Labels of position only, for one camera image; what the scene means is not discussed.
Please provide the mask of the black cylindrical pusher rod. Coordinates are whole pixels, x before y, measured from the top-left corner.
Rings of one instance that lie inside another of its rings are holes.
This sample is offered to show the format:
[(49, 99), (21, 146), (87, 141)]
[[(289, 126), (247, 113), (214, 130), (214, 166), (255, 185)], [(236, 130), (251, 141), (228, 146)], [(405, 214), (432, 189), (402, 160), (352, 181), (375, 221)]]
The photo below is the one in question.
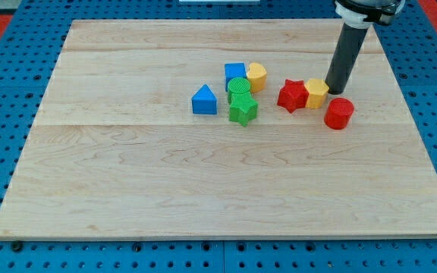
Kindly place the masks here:
[(325, 78), (325, 82), (329, 86), (329, 94), (340, 95), (344, 92), (366, 33), (367, 29), (357, 29), (343, 24)]

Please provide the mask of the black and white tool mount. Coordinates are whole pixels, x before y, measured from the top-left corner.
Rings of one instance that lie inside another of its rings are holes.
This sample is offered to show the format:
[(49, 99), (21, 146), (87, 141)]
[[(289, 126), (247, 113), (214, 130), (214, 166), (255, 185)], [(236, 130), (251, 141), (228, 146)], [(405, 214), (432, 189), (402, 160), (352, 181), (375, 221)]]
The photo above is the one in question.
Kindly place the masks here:
[(349, 27), (389, 26), (401, 13), (405, 0), (334, 0), (335, 12)]

